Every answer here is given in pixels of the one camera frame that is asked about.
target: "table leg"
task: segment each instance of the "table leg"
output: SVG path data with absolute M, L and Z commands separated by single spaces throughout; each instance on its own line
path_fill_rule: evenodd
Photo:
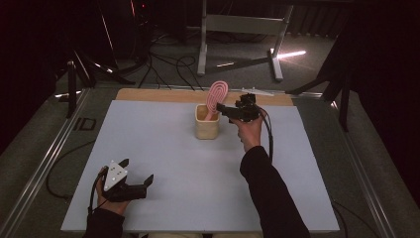
M 203 12 L 201 18 L 201 47 L 200 56 L 198 57 L 198 69 L 197 74 L 203 76 L 206 71 L 206 57 L 207 57 L 207 45 L 206 45 L 206 20 L 207 20 L 207 0 L 203 0 Z
M 274 69 L 274 78 L 277 81 L 283 80 L 283 73 L 281 72 L 280 67 L 280 60 L 277 58 L 278 51 L 280 50 L 281 43 L 283 42 L 284 35 L 286 34 L 287 25 L 290 20 L 291 12 L 293 10 L 293 6 L 289 6 L 287 8 L 286 14 L 281 22 L 280 29 L 278 31 L 277 41 L 275 42 L 274 49 L 270 49 L 270 56 L 271 56 L 271 63 L 272 68 Z

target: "white table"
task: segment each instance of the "white table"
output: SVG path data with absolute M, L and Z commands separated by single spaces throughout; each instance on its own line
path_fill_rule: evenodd
M 61 229 L 83 231 L 94 179 L 111 160 L 130 159 L 127 183 L 151 174 L 146 199 L 126 212 L 128 232 L 261 231 L 248 185 L 240 175 L 244 154 L 236 126 L 220 121 L 215 140 L 194 137 L 197 103 L 113 101 L 86 164 Z M 311 232 L 337 231 L 325 185 L 293 106 L 265 106 L 270 115 L 273 164 L 279 170 Z M 262 131 L 262 143 L 267 143 Z

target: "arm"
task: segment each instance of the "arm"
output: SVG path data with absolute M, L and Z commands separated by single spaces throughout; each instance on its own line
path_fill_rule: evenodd
M 263 147 L 255 146 L 247 151 L 241 162 L 241 174 L 248 182 L 264 238 L 310 237 L 286 184 Z
M 124 212 L 130 201 L 111 202 L 102 196 L 102 183 L 100 179 L 96 184 L 98 193 L 97 204 L 92 215 L 87 216 L 86 232 L 84 238 L 116 238 L 123 235 Z
M 123 235 L 124 216 L 107 209 L 98 208 L 87 219 L 84 238 L 116 238 Z

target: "pink curved object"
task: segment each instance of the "pink curved object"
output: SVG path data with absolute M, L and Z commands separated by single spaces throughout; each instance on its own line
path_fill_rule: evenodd
M 207 95 L 207 109 L 208 113 L 204 121 L 210 121 L 213 114 L 217 113 L 217 103 L 223 102 L 228 94 L 228 83 L 225 81 L 215 81 L 210 87 L 209 94 Z

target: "hand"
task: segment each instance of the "hand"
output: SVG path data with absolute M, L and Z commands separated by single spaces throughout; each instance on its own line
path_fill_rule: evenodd
M 260 115 L 259 118 L 251 122 L 231 119 L 238 126 L 238 137 L 241 138 L 241 142 L 244 144 L 245 152 L 252 147 L 261 145 L 262 123 L 265 115 Z
M 124 215 L 127 206 L 129 205 L 130 201 L 122 201 L 122 202 L 112 202 L 107 200 L 105 197 L 102 196 L 102 178 L 96 183 L 96 192 L 98 193 L 98 206 L 102 209 L 106 209 L 112 212 L 115 212 L 119 215 Z

